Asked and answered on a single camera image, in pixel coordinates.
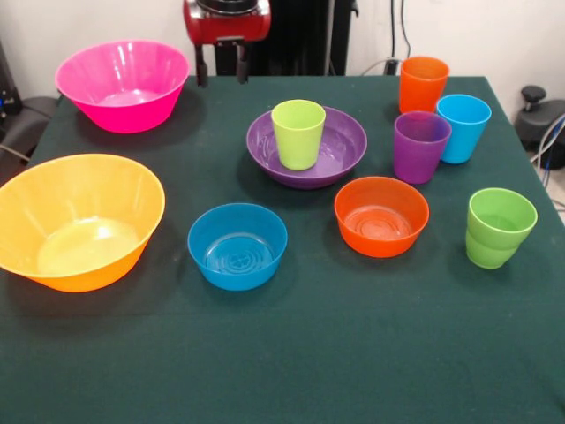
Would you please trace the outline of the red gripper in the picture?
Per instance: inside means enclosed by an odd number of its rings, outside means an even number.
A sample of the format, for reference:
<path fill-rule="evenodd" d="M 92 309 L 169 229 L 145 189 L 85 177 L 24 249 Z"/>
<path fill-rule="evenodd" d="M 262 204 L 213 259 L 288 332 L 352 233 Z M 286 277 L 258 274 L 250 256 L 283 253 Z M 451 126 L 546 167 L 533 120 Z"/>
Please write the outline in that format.
<path fill-rule="evenodd" d="M 184 1 L 187 33 L 195 50 L 196 78 L 199 87 L 207 87 L 207 63 L 203 46 L 220 42 L 237 45 L 236 76 L 245 84 L 249 73 L 249 48 L 245 42 L 267 37 L 271 25 L 269 1 Z"/>

